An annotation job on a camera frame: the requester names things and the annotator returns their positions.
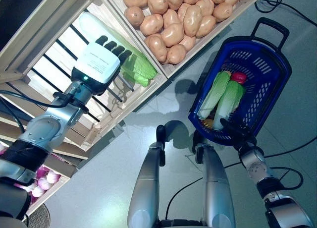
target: black cable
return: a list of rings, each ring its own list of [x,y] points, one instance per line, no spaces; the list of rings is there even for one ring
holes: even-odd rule
[[[23,100],[27,100],[27,101],[32,102],[34,104],[38,104],[38,105],[41,105],[41,106],[44,106],[44,107],[48,107],[48,108],[64,108],[68,104],[68,101],[65,101],[62,105],[46,104],[46,103],[42,103],[42,102],[39,102],[37,100],[34,100],[32,98],[29,98],[27,96],[24,96],[24,95],[21,95],[21,94],[17,94],[17,93],[11,92],[11,91],[6,91],[6,90],[0,90],[0,94],[7,94],[7,95],[10,95],[10,96],[21,98]]]
[[[297,171],[295,169],[292,169],[292,168],[289,168],[289,167],[271,167],[271,169],[273,169],[273,170],[288,170],[288,171],[292,171],[292,172],[297,173],[297,175],[299,176],[299,178],[300,178],[299,184],[297,184],[294,187],[285,187],[283,185],[283,187],[284,187],[283,190],[296,190],[296,189],[300,188],[303,185],[303,183],[304,183],[303,175],[299,171]]]
[[[191,182],[190,184],[187,184],[185,187],[181,188],[180,190],[178,190],[174,196],[170,199],[169,203],[168,203],[168,206],[167,206],[167,209],[166,209],[166,213],[165,213],[165,220],[167,220],[167,216],[168,216],[168,210],[169,210],[169,207],[170,207],[170,204],[172,203],[172,201],[174,200],[174,198],[177,196],[178,193],[180,193],[181,191],[183,191],[185,188],[189,187],[190,185],[194,184],[195,182],[198,182],[199,180],[202,180],[203,178],[198,178],[197,180]]]
[[[278,154],[273,154],[273,155],[264,156],[264,157],[265,157],[265,158],[271,158],[271,157],[280,156],[280,155],[285,155],[285,154],[294,152],[294,151],[296,151],[296,150],[299,150],[299,149],[301,149],[301,148],[303,148],[303,147],[309,145],[310,143],[312,143],[312,142],[313,142],[314,140],[316,140],[316,139],[317,139],[317,136],[316,136],[314,139],[310,140],[309,142],[305,143],[304,145],[301,145],[301,146],[299,146],[299,147],[297,147],[297,148],[295,148],[295,149],[292,149],[292,150],[289,150],[289,151],[286,151],[286,152],[283,152],[283,153],[278,153]],[[227,166],[225,166],[224,168],[226,169],[226,168],[232,167],[232,166],[234,166],[234,165],[239,165],[239,164],[241,164],[241,162],[236,162],[236,163],[234,163],[234,164],[227,165]],[[301,174],[300,172],[294,170],[294,169],[291,169],[291,168],[290,168],[290,171],[296,172],[296,173],[299,175],[299,177],[301,178],[301,182],[300,182],[300,184],[298,184],[298,185],[295,186],[295,187],[291,187],[291,188],[287,188],[287,187],[286,187],[285,190],[295,190],[295,189],[301,187],[302,184],[303,184],[303,176],[302,176],[302,174]],[[201,178],[199,178],[199,179],[197,179],[197,180],[191,182],[190,184],[187,184],[186,186],[182,187],[180,190],[178,190],[178,191],[174,194],[174,196],[170,199],[170,201],[169,201],[169,203],[168,203],[168,206],[167,206],[167,209],[166,209],[166,213],[165,213],[165,220],[167,220],[168,210],[169,210],[169,207],[170,207],[172,201],[174,200],[174,198],[175,198],[181,191],[183,191],[185,188],[187,188],[187,187],[193,185],[194,183],[196,183],[196,182],[198,182],[199,180],[202,180],[202,179],[203,179],[203,178],[201,177]]]
[[[26,226],[29,227],[29,216],[25,214],[25,217],[26,217]]]
[[[22,125],[22,122],[20,121],[20,119],[17,117],[17,115],[11,110],[11,108],[8,106],[8,104],[5,102],[5,100],[0,97],[0,103],[3,104],[3,106],[8,110],[8,112],[11,114],[11,116],[13,117],[13,119],[15,120],[15,122],[18,124],[19,128],[20,128],[20,131],[22,133],[25,132],[25,129]]]
[[[272,8],[271,10],[268,10],[268,11],[261,10],[261,9],[259,9],[258,4],[255,2],[255,3],[254,3],[254,6],[255,6],[256,9],[257,9],[259,12],[261,12],[261,13],[270,13],[270,12],[274,11],[274,10],[277,8],[277,6],[279,6],[279,5],[281,4],[281,2],[282,2],[282,0],[276,0],[276,3],[275,3],[275,4],[272,4],[272,3],[270,3],[268,0],[264,0],[264,1],[266,1],[269,5],[273,6],[273,8]]]
[[[301,145],[293,150],[289,150],[289,151],[285,151],[283,153],[278,153],[278,154],[273,154],[273,155],[268,155],[268,156],[264,156],[264,158],[271,158],[271,157],[275,157],[275,156],[280,156],[280,155],[285,155],[285,154],[288,154],[288,153],[291,153],[291,152],[294,152],[296,150],[299,150],[299,149],[302,149],[303,147],[309,145],[310,143],[312,143],[314,140],[317,139],[317,136],[315,136],[313,139],[311,139],[309,142],[305,143],[304,145]]]
[[[286,171],[286,172],[282,175],[282,177],[279,178],[279,181],[281,181],[289,172],[290,172],[290,170]]]
[[[290,9],[294,10],[295,12],[297,12],[302,18],[304,18],[306,21],[308,21],[309,23],[311,23],[312,25],[317,27],[317,23],[315,23],[314,21],[312,21],[311,19],[309,19],[308,17],[306,17],[304,14],[302,14],[299,10],[297,10],[296,8],[294,8],[293,6],[287,4],[287,3],[283,3],[282,0],[260,0],[260,1],[265,1],[267,2],[270,6],[273,6],[273,8],[271,10],[265,11],[265,10],[261,10],[258,7],[258,4],[255,2],[254,5],[256,7],[256,9],[261,12],[261,13],[269,13],[272,12],[273,10],[276,9],[276,7],[278,7],[279,5],[284,5],[286,7],[289,7]]]

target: wooden crate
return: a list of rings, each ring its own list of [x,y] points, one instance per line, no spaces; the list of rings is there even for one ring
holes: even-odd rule
[[[146,51],[151,56],[151,59],[156,63],[156,66],[158,67],[158,69],[160,69],[166,75],[167,78],[170,78],[187,61],[189,61],[190,58],[192,58],[196,53],[198,53],[206,44],[208,44],[208,42],[210,42],[226,26],[228,26],[235,18],[237,18],[242,12],[244,12],[250,5],[252,5],[257,0],[239,0],[238,3],[235,5],[231,16],[225,21],[217,24],[215,28],[208,35],[206,35],[205,37],[202,37],[201,39],[197,39],[196,45],[187,53],[185,59],[177,65],[172,65],[172,64],[161,65],[157,61],[157,59],[154,57],[150,49],[144,43],[145,36],[142,34],[142,32],[140,30],[134,29],[134,27],[124,17],[124,11],[127,8],[127,6],[124,4],[123,0],[102,0],[102,1],[111,5],[111,8],[114,14],[118,14],[120,16],[120,20],[127,25],[127,27],[132,32],[132,34],[136,37],[136,39],[138,39],[140,44],[142,44],[142,47],[146,49]],[[144,12],[144,15],[151,14],[148,8],[144,9],[143,12]]]
[[[120,22],[120,17],[111,9],[111,6],[108,4],[97,6],[92,4],[93,1],[43,0],[0,52],[0,59],[5,59],[0,68],[2,69],[0,89],[23,93],[45,103],[50,103],[53,100],[53,93],[57,89],[64,91],[70,84],[70,79],[60,71],[56,71],[55,68],[56,66],[60,67],[66,74],[70,75],[76,57],[84,50],[86,44],[78,36],[76,41],[69,42],[69,39],[72,39],[72,34],[74,34],[71,27],[80,29],[78,16],[86,8],[105,24],[115,29],[134,47],[139,48],[155,65],[156,63],[149,53],[131,34],[126,25]],[[72,54],[68,54],[64,50],[65,48],[56,43],[57,39],[69,48]],[[68,131],[64,141],[82,149],[83,152],[88,151],[102,136],[167,80],[160,68],[157,65],[155,67],[158,74],[146,88],[135,84],[131,85],[133,87],[133,91],[131,91],[117,77],[109,86],[109,90],[102,96],[96,97],[111,112],[102,108],[96,100],[90,100],[87,107],[90,109],[91,115],[97,120],[92,119],[93,117],[89,115],[83,115],[79,122]],[[39,116],[46,110],[45,107],[34,105],[19,98],[8,95],[2,95],[2,97],[31,117]],[[78,153],[76,157],[84,156],[82,153]]]
[[[76,172],[75,166],[68,165],[52,155],[46,159],[44,166],[56,173],[61,174],[61,176],[57,183],[55,183],[49,190],[39,197],[35,203],[30,205],[28,211],[26,212],[28,216],[38,209],[38,207],[40,207],[43,203],[45,203],[46,200],[56,193],[64,184],[66,184]]]

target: produce display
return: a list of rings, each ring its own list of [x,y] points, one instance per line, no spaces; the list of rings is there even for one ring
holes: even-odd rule
[[[146,37],[161,64],[178,64],[216,23],[227,19],[238,0],[123,0],[124,15]],[[148,7],[151,14],[144,14]]]
[[[24,189],[31,196],[31,204],[35,203],[47,190],[59,181],[60,174],[50,170],[45,166],[39,167],[36,171],[34,183],[29,186],[23,186],[18,183],[15,186]]]

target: wooden frame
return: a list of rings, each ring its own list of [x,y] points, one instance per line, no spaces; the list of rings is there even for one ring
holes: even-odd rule
[[[23,78],[35,53],[45,50],[44,45],[65,30],[63,25],[92,1],[43,0],[1,50],[0,83]]]
[[[61,177],[57,183],[55,183],[49,190],[47,190],[41,197],[37,199],[35,203],[33,203],[26,214],[29,216],[31,215],[38,207],[40,207],[46,200],[48,200],[55,192],[57,192],[63,185],[65,185],[76,172],[76,167],[72,165],[68,165],[63,161],[55,158],[54,156],[50,155],[44,165],[61,174]]]
[[[133,36],[138,40],[140,47],[144,48],[148,55],[151,57],[151,61],[154,62],[154,65],[157,66],[160,71],[162,71],[167,78],[170,78],[174,73],[176,73],[182,66],[186,64],[196,53],[198,53],[206,44],[208,44],[215,36],[217,36],[226,26],[228,26],[235,18],[237,18],[243,11],[245,11],[250,5],[252,5],[257,0],[239,0],[234,7],[234,10],[231,16],[225,21],[216,25],[216,27],[205,37],[196,40],[196,45],[187,53],[185,59],[177,64],[160,64],[155,56],[152,54],[150,49],[144,43],[144,35],[140,30],[136,30],[125,18],[124,11],[127,6],[124,4],[123,0],[102,0],[111,5],[113,14],[117,14],[120,17],[120,20],[123,24],[126,25],[128,31],[133,34]],[[145,15],[151,14],[149,9],[143,10]]]

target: green cabbage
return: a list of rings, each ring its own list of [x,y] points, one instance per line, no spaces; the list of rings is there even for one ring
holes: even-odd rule
[[[117,45],[121,45],[126,50],[132,52],[132,55],[121,65],[121,72],[126,72],[126,75],[129,74],[130,79],[133,78],[134,82],[146,87],[148,86],[149,79],[153,79],[156,76],[157,71],[145,55],[97,17],[89,12],[83,12],[79,17],[79,23],[80,28],[86,33],[89,41],[95,41],[100,36],[105,35],[108,37],[107,42],[114,41]]]
[[[239,106],[240,100],[244,94],[244,88],[235,81],[229,81],[217,106],[217,111],[213,120],[213,129],[221,130],[223,126],[220,119],[229,119],[230,114]]]
[[[206,119],[210,112],[215,108],[226,89],[230,76],[231,74],[227,71],[219,72],[217,74],[210,91],[197,112],[197,116],[200,120]]]

